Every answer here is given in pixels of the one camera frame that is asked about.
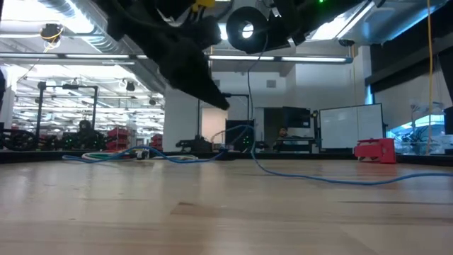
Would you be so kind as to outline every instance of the red object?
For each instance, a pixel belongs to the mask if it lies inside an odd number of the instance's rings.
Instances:
[[[117,126],[113,130],[107,132],[109,137],[116,137],[116,140],[107,143],[108,150],[124,150],[129,144],[129,130],[126,127]]]
[[[163,148],[162,148],[162,135],[160,135],[160,134],[154,135],[151,138],[151,144],[150,145],[154,149],[162,151],[163,150]]]
[[[364,158],[378,159],[383,164],[395,164],[395,144],[391,138],[359,140],[354,148],[354,155],[362,161]]]

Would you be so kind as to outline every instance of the blue cable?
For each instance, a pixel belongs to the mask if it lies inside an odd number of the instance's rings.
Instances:
[[[168,160],[170,162],[173,162],[173,163],[177,163],[177,164],[206,163],[206,162],[210,162],[210,161],[218,159],[224,153],[224,152],[221,152],[218,155],[216,155],[215,157],[212,157],[211,159],[178,160],[178,159],[172,159],[172,158],[167,157],[165,154],[163,154],[162,152],[158,151],[157,149],[154,149],[153,147],[150,147],[150,146],[136,146],[136,147],[132,147],[130,149],[126,149],[124,152],[118,153],[116,155],[113,155],[113,156],[105,158],[105,159],[89,160],[89,159],[82,159],[82,158],[79,158],[79,157],[67,156],[67,155],[63,156],[63,159],[93,164],[93,163],[100,163],[100,162],[106,162],[106,161],[110,161],[110,160],[114,160],[114,159],[119,159],[119,158],[121,158],[122,156],[126,155],[127,153],[131,152],[134,149],[149,149],[149,151],[157,154],[158,156],[163,157],[164,159],[166,159],[166,160]]]
[[[250,125],[239,125],[239,126],[230,128],[230,129],[226,130],[225,132],[228,132],[228,131],[231,131],[231,130],[235,130],[237,128],[245,128],[246,130],[250,128],[250,129],[253,130],[253,135],[255,135],[254,134],[255,131],[254,131],[253,127],[250,126]],[[125,154],[131,152],[133,149],[149,149],[151,152],[154,152],[155,154],[159,155],[160,157],[163,157],[164,159],[167,159],[170,162],[177,163],[177,164],[211,162],[211,161],[214,161],[217,158],[221,157],[224,154],[224,152],[221,152],[218,155],[216,155],[215,157],[212,157],[211,159],[177,160],[177,159],[168,158],[166,155],[162,154],[160,151],[158,151],[158,150],[156,150],[156,149],[154,149],[152,147],[149,147],[149,146],[136,146],[136,147],[133,147],[131,149],[127,149],[124,152],[121,152],[119,154],[116,154],[114,156],[111,156],[111,157],[108,157],[108,158],[105,158],[105,159],[87,160],[87,159],[81,159],[79,157],[74,157],[74,156],[63,156],[63,159],[74,160],[74,161],[78,161],[78,162],[92,164],[92,163],[106,162],[106,161],[109,161],[109,160],[112,160],[112,159],[119,159],[120,157],[124,156]],[[252,145],[251,156],[252,156],[252,159],[255,161],[256,165],[261,170],[263,170],[264,172],[266,172],[268,174],[272,174],[272,175],[275,175],[275,176],[282,176],[282,177],[301,178],[301,179],[309,179],[309,180],[314,180],[314,181],[324,181],[324,182],[327,182],[327,183],[336,183],[336,184],[375,186],[375,185],[383,185],[383,184],[394,183],[394,182],[397,182],[397,181],[403,181],[403,180],[406,180],[406,179],[417,178],[417,177],[428,177],[428,176],[453,177],[453,174],[448,174],[448,173],[420,173],[420,174],[408,174],[408,175],[405,175],[405,176],[400,176],[400,177],[393,178],[393,179],[390,179],[390,180],[385,180],[385,181],[343,181],[343,180],[335,180],[335,179],[315,177],[315,176],[307,176],[307,175],[304,175],[304,174],[284,174],[284,173],[268,170],[264,166],[262,166],[260,164],[260,162],[258,162],[258,160],[256,159],[256,156],[255,156],[255,142],[253,142],[253,145]]]

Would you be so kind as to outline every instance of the computer monitor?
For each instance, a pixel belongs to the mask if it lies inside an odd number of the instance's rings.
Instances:
[[[311,128],[310,109],[283,107],[283,117],[288,128]]]

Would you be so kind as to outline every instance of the desk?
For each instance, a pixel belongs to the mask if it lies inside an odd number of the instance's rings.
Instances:
[[[379,181],[448,167],[263,160],[271,170]],[[453,186],[343,186],[270,176],[252,160],[5,164],[0,254],[452,253]]]
[[[288,137],[275,141],[273,150],[275,152],[308,152],[312,153],[313,144],[316,140],[312,137]]]

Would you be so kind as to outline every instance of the whiteboard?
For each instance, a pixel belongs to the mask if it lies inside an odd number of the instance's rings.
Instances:
[[[381,104],[319,111],[321,147],[354,148],[358,140],[382,138]]]
[[[357,107],[359,140],[383,138],[382,105]]]

